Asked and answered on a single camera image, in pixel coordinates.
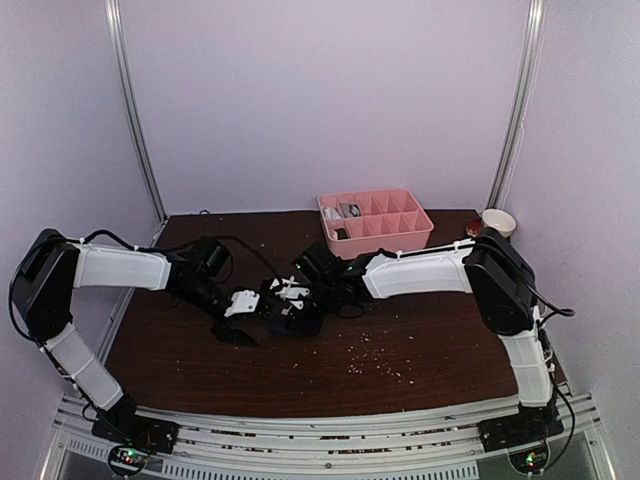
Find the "pink organizer box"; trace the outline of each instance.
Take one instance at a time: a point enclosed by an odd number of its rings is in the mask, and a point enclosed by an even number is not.
[[[342,214],[341,203],[356,204],[360,216],[340,220],[325,218],[324,207],[333,207]],[[433,230],[433,223],[420,204],[404,189],[321,195],[318,205],[329,249],[343,259],[380,248],[392,252],[420,250],[426,246]],[[339,228],[344,228],[349,238],[332,238],[332,231]]]

